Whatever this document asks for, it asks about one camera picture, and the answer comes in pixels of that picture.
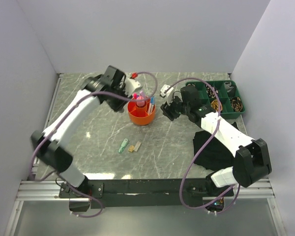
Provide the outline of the light purple highlighter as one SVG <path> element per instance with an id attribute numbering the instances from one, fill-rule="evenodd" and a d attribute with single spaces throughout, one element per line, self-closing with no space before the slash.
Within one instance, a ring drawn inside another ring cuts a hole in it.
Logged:
<path id="1" fill-rule="evenodd" d="M 139 92 L 139 94 L 140 94 L 140 96 L 141 96 L 141 97 L 143 97 L 144 99 L 146 98 L 146 95 L 145 95 L 145 93 L 144 93 L 144 91 L 143 91 L 143 90 L 142 90 L 142 91 L 140 91 L 140 92 Z"/>

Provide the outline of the blue capped white marker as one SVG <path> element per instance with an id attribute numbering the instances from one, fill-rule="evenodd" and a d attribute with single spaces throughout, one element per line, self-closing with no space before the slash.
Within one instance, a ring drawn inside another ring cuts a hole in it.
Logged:
<path id="1" fill-rule="evenodd" d="M 152 106 L 152 110 L 151 110 L 151 113 L 152 113 L 152 111 L 153 111 L 153 107 L 154 107 L 154 105 L 155 105 L 155 97 L 154 97 L 154 96 L 151 98 L 150 103 L 153 104 L 153 106 Z"/>

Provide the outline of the orange round divided container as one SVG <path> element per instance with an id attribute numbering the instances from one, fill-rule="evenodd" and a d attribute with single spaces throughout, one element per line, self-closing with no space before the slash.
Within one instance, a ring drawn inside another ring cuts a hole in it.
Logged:
<path id="1" fill-rule="evenodd" d="M 150 99 L 145 102 L 142 107 L 137 106 L 136 102 L 129 102 L 127 105 L 127 111 L 130 120 L 140 126 L 148 125 L 152 123 L 156 113 L 156 106 L 153 105 L 153 110 L 150 112 Z"/>

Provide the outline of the blue white pen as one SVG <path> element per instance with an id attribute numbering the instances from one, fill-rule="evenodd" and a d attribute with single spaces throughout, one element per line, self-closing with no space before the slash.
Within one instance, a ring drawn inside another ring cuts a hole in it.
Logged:
<path id="1" fill-rule="evenodd" d="M 150 104 L 149 104 L 149 108 L 148 108 L 148 114 L 150 114 L 150 113 L 151 113 L 152 106 L 153 106 L 153 104 L 152 104 L 152 103 L 150 103 Z"/>

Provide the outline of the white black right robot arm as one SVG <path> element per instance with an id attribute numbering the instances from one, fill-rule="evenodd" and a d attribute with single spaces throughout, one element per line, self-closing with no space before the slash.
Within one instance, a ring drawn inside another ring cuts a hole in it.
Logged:
<path id="1" fill-rule="evenodd" d="M 204 105 L 194 86 L 185 86 L 181 96 L 174 95 L 173 87 L 164 85 L 160 96 L 167 101 L 161 106 L 163 114 L 170 120 L 186 115 L 189 120 L 213 135 L 234 158 L 232 166 L 220 168 L 207 176 L 207 193 L 216 196 L 224 186 L 239 184 L 248 187 L 272 172 L 267 143 L 253 139 L 237 130 L 213 109 Z"/>

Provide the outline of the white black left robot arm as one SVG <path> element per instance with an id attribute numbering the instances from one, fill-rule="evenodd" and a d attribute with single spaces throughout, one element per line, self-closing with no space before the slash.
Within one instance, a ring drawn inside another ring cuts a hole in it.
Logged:
<path id="1" fill-rule="evenodd" d="M 104 74 L 88 77 L 64 112 L 42 132 L 33 132 L 30 138 L 33 157 L 64 178 L 76 197 L 84 197 L 89 190 L 87 177 L 75 166 L 65 146 L 93 110 L 106 102 L 113 111 L 120 111 L 140 86 L 138 81 L 111 65 Z"/>

